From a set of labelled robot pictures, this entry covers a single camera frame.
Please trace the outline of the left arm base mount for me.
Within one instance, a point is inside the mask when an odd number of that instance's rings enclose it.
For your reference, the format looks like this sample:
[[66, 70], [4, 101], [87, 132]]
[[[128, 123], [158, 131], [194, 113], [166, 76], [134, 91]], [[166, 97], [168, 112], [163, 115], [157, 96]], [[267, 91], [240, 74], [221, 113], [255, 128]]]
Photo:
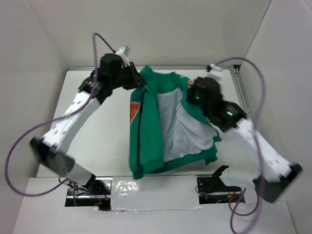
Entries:
[[112, 182], [112, 177], [97, 177], [89, 188], [72, 181], [65, 182], [65, 207], [98, 207], [99, 210], [110, 210]]

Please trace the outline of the green jacket with white lining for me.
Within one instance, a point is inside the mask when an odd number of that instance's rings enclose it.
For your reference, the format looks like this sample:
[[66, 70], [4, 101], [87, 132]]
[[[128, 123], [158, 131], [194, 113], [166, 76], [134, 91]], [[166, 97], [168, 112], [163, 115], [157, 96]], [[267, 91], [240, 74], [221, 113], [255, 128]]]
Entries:
[[158, 73], [148, 65], [139, 74], [146, 83], [130, 97], [133, 179], [201, 160], [206, 164], [217, 161], [218, 131], [198, 107], [186, 101], [194, 81], [175, 72]]

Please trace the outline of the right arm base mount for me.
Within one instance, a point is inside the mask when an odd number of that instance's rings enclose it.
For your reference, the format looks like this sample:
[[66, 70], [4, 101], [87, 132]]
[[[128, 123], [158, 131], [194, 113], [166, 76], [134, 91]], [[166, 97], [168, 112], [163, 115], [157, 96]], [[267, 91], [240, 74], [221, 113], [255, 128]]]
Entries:
[[220, 176], [229, 166], [221, 166], [211, 175], [200, 175], [197, 179], [195, 192], [198, 194], [199, 204], [217, 204], [236, 202], [242, 189], [225, 185]]

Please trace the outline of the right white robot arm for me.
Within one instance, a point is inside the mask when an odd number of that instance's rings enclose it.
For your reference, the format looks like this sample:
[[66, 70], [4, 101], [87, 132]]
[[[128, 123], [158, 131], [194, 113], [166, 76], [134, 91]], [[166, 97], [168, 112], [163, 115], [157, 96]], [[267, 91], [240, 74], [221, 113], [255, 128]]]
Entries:
[[229, 186], [253, 188], [264, 201], [274, 203], [302, 173], [300, 164], [283, 158], [254, 129], [252, 120], [239, 105], [223, 99], [215, 79], [197, 77], [187, 90], [186, 100], [199, 107], [203, 115], [231, 137], [259, 167], [259, 172], [251, 173], [221, 166], [213, 174], [216, 190], [224, 191]]

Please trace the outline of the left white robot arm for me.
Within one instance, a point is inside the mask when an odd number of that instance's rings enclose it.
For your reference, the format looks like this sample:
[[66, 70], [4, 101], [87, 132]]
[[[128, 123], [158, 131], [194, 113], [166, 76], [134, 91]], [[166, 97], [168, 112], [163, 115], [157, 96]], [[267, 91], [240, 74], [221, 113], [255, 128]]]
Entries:
[[67, 154], [70, 144], [86, 120], [112, 95], [114, 89], [122, 87], [130, 90], [144, 84], [125, 53], [102, 56], [100, 66], [81, 83], [61, 119], [52, 124], [42, 137], [31, 139], [30, 147], [38, 162], [60, 177], [78, 184], [84, 194], [92, 194], [96, 190], [96, 176]]

